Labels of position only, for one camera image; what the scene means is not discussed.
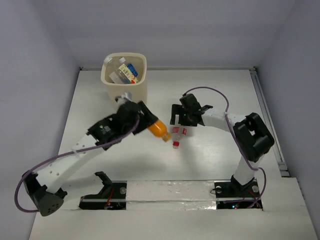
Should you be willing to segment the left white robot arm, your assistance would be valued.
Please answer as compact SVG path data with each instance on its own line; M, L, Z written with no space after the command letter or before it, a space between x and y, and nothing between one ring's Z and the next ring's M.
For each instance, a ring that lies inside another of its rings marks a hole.
M43 216L56 212L68 195L63 185L82 166L130 134L136 135L159 122L143 101L126 101L116 113L92 125L71 151L48 159L41 170L32 168L22 177L24 188Z

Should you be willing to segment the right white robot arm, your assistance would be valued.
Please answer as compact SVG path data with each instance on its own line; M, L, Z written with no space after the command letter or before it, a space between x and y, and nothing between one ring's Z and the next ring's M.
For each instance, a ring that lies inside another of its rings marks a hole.
M212 105L201 106L192 93L183 95L180 104L171 106L170 124L214 127L231 133L241 158L227 187L235 196L246 193L254 181L261 159L275 144L275 140L259 114L229 114Z

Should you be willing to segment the blue label water bottle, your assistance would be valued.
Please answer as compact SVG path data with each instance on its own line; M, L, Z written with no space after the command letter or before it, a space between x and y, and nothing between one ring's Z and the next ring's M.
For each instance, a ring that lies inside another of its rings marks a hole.
M128 67L128 69L132 72L132 74L133 74L135 77L138 76L137 70L135 69L135 67L134 67L131 63L128 63L126 66Z

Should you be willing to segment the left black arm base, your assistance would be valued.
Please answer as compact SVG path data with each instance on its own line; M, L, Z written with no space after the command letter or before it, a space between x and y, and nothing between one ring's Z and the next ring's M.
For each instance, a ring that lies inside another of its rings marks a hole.
M78 207L81 210L125 210L127 182L112 182L103 171L98 171L95 175L100 178L103 187L97 194L82 196Z

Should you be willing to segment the orange juice bottle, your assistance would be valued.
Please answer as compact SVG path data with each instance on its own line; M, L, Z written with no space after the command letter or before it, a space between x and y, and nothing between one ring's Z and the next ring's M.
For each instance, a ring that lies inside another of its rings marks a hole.
M161 120L156 120L155 123L147 127L147 129L157 138L161 138L164 142L171 139L171 133L168 131L166 125Z

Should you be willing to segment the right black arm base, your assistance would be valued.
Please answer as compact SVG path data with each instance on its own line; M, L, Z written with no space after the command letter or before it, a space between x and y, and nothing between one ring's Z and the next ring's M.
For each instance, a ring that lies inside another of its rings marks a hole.
M258 182L253 178L240 185L233 177L230 180L215 181L210 194L216 198L218 210L262 209Z

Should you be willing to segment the clear plastic bottle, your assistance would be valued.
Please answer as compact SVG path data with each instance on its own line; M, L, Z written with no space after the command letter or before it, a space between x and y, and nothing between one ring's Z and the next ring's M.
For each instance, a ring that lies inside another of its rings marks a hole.
M104 59L104 64L106 68L106 73L110 77L110 79L113 81L113 83L120 84L121 79L118 73L116 61L112 57L107 56Z

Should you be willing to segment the white fruit label bottle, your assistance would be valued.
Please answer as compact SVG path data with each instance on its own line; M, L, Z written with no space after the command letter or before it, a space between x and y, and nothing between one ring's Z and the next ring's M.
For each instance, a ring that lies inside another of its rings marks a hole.
M120 81L122 84L137 84L138 79L127 67L127 60L124 57L119 59L113 58L116 62L117 71L120 76Z

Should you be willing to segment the red label clear bottle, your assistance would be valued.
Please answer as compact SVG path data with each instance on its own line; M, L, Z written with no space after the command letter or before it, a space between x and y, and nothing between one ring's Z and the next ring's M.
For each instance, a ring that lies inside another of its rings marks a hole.
M187 135L187 129L184 126L174 126L172 128L172 147L177 149L180 141Z

